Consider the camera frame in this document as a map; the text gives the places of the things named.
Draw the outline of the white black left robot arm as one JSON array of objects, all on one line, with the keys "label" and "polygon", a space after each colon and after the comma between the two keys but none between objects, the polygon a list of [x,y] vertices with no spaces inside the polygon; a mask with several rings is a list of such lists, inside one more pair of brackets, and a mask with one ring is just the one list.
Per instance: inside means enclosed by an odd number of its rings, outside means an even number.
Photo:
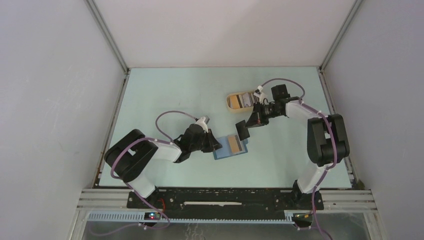
[{"label": "white black left robot arm", "polygon": [[191,124],[183,134],[171,141],[145,136],[133,129],[106,151],[104,161],[111,167],[111,176],[123,181],[139,194],[138,201],[145,208],[153,208],[158,202],[157,187],[148,179],[144,170],[154,160],[181,163],[192,152],[211,153],[223,146],[212,133],[198,124]]}]

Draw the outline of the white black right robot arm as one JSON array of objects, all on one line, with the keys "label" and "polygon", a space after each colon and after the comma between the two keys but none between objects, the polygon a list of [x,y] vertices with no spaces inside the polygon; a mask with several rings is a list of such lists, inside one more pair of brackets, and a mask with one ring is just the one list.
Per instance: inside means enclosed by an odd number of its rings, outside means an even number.
[{"label": "white black right robot arm", "polygon": [[250,117],[238,124],[237,132],[241,140],[249,138],[249,129],[269,124],[270,119],[287,117],[305,124],[307,130],[306,150],[310,164],[294,182],[291,204],[304,209],[311,202],[310,194],[315,194],[328,171],[350,154],[344,119],[340,114],[325,115],[307,105],[300,97],[292,97],[286,85],[280,84],[271,89],[273,100],[266,103],[263,86],[258,86],[253,96],[258,99],[253,104]]}]

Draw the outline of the orange striped card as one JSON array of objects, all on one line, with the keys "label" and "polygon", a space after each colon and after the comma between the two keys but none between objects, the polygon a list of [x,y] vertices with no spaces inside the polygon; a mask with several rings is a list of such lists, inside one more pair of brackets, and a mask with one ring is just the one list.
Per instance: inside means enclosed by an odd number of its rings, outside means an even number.
[{"label": "orange striped card", "polygon": [[239,155],[247,152],[245,143],[240,140],[238,135],[230,135],[227,137],[230,153],[232,155]]}]

